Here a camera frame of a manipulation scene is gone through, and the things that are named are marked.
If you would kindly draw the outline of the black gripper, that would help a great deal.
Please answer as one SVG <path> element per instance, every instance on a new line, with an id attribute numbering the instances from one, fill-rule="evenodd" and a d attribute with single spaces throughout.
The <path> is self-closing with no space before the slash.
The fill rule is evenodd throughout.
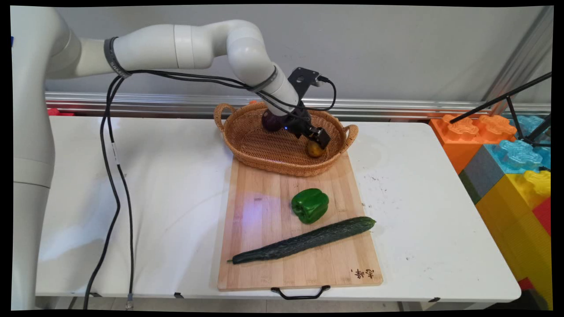
<path id="1" fill-rule="evenodd" d="M 312 116 L 304 109 L 304 103 L 299 102 L 298 108 L 292 108 L 290 114 L 277 117 L 282 128 L 300 139 L 302 136 L 309 142 L 316 143 L 325 150 L 331 141 L 330 134 L 323 128 L 312 126 Z"/>

